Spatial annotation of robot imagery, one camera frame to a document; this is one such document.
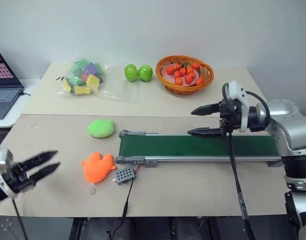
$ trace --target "table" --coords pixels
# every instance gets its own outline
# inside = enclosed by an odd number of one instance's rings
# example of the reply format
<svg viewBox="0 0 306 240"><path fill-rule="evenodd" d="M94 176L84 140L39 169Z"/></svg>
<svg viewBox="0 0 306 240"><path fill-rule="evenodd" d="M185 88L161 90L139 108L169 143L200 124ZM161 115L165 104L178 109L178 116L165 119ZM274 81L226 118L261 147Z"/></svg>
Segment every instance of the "table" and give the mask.
<svg viewBox="0 0 306 240"><path fill-rule="evenodd" d="M112 66L106 71L106 81L118 78L124 80L125 66ZM222 99L222 85L226 82L238 80L242 87L264 97L258 86L250 76L247 68L214 69L213 83L203 91L193 95L178 96L171 94L156 79L151 82L136 82L138 86L138 104L102 100L95 95L60 96L61 81L55 80L64 76L70 64L51 64L23 110L23 114L34 115L87 115L87 116L160 116L160 117L191 117L190 112L195 108L217 103ZM249 97L250 104L258 101Z"/></svg>
<svg viewBox="0 0 306 240"><path fill-rule="evenodd" d="M88 136L93 120L112 119L116 132L106 139ZM51 161L61 161L56 172L17 197L22 216L120 217L129 184L112 182L114 173L89 193L81 161L92 152L118 155L118 132L145 131L182 134L200 126L218 127L215 117L136 117L22 115L7 141L16 161L41 151L58 149ZM284 168L268 168L264 162L237 163L244 198L250 215L285 214L288 191ZM128 216L239 216L241 214L231 166L227 162L169 163L142 167L129 199ZM14 215L10 200L0 206L0 215Z"/></svg>
<svg viewBox="0 0 306 240"><path fill-rule="evenodd" d="M19 81L24 87L23 92L27 94L32 94L36 89L37 85L40 83L41 79L31 78L31 79L20 79ZM25 104L28 102L31 96L21 95L13 104L11 109L7 112L3 119L0 119L0 128L8 128L14 125L17 118L20 116Z"/></svg>

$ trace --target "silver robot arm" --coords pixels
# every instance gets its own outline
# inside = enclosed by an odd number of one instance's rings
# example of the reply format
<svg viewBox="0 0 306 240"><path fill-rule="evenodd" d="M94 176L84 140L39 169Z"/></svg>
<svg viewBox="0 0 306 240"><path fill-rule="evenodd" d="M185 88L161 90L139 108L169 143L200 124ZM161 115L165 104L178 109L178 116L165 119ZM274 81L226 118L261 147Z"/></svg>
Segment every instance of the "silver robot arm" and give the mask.
<svg viewBox="0 0 306 240"><path fill-rule="evenodd" d="M285 193L287 214L299 230L298 239L306 240L306 117L293 102L272 100L266 103L255 93L244 91L236 81L224 84L222 94L219 103L201 106L192 114L204 116L219 112L220 128L216 130L222 137L233 130L244 132L245 124L252 132L269 132L285 167L287 187L291 189ZM249 106L247 94L262 103ZM214 129L200 127L188 133L213 137Z"/></svg>

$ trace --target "orange fruit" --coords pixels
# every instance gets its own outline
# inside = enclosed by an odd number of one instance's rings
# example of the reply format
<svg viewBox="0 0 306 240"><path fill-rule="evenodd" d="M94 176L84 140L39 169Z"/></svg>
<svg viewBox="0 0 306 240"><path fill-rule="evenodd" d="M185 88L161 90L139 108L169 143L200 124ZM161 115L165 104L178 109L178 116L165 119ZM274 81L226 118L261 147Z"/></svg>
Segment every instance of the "orange fruit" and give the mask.
<svg viewBox="0 0 306 240"><path fill-rule="evenodd" d="M179 69L179 72L181 73L181 77L185 76L186 74L186 70L183 67Z"/></svg>
<svg viewBox="0 0 306 240"><path fill-rule="evenodd" d="M175 78L175 84L183 85L183 78L182 77Z"/></svg>
<svg viewBox="0 0 306 240"><path fill-rule="evenodd" d="M199 77L197 78L196 82L195 82L195 85L198 86L198 85L202 85L204 83L204 80L202 77Z"/></svg>
<svg viewBox="0 0 306 240"><path fill-rule="evenodd" d="M172 74L174 73L174 68L173 68L172 66L168 66L168 67L166 68L166 73L167 73L168 75L172 75Z"/></svg>
<svg viewBox="0 0 306 240"><path fill-rule="evenodd" d="M181 66L178 63L175 63L173 66L175 70L179 70L181 68Z"/></svg>
<svg viewBox="0 0 306 240"><path fill-rule="evenodd" d="M187 68L186 68L186 74L190 74L190 73L192 73L194 71L194 69L191 67L191 66L188 66Z"/></svg>
<svg viewBox="0 0 306 240"><path fill-rule="evenodd" d="M192 83L192 81L193 81L193 77L192 77L191 75L186 75L186 77L185 77L185 83L186 83L187 85L189 85L189 84Z"/></svg>
<svg viewBox="0 0 306 240"><path fill-rule="evenodd" d="M192 68L195 69L195 70L198 70L198 69L200 68L200 64L197 63L197 62L194 62L194 63L192 64Z"/></svg>
<svg viewBox="0 0 306 240"><path fill-rule="evenodd" d="M174 78L179 78L181 76L181 73L179 71L174 72Z"/></svg>
<svg viewBox="0 0 306 240"><path fill-rule="evenodd" d="M194 79L196 77L196 74L194 72L191 72L188 74L188 76L192 76L192 78Z"/></svg>

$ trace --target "orange wicker basket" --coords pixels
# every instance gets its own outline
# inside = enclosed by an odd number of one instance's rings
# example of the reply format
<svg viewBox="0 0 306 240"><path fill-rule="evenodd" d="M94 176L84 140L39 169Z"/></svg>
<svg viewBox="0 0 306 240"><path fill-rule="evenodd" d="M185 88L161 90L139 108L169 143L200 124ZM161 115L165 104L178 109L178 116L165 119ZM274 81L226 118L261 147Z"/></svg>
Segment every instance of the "orange wicker basket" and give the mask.
<svg viewBox="0 0 306 240"><path fill-rule="evenodd" d="M189 65L192 63L199 63L200 64L200 69L197 70L199 77L203 78L204 83L198 86L181 86L177 85L174 83L171 83L167 81L165 78L163 78L163 68L169 64L183 64L183 63L188 63ZM183 56L183 55L174 55L174 56L167 56L163 59L161 59L157 65L156 65L156 75L158 79L165 85L165 87L176 94L182 94L182 95L188 95L188 94L193 94L201 89L204 89L208 87L213 79L214 79L214 72L212 68L207 65L206 63L190 57L190 56Z"/></svg>

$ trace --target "green apple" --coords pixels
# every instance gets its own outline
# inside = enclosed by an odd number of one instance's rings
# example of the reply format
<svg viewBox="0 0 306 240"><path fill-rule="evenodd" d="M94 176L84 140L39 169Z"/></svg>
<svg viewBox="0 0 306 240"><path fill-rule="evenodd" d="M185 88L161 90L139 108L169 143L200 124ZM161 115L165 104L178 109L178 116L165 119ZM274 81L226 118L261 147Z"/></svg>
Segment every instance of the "green apple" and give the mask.
<svg viewBox="0 0 306 240"><path fill-rule="evenodd" d="M153 69L149 65L142 65L138 70L138 76L143 82L149 82L153 76Z"/></svg>
<svg viewBox="0 0 306 240"><path fill-rule="evenodd" d="M134 64L129 64L124 69L125 76L130 82L134 82L138 79L137 68Z"/></svg>

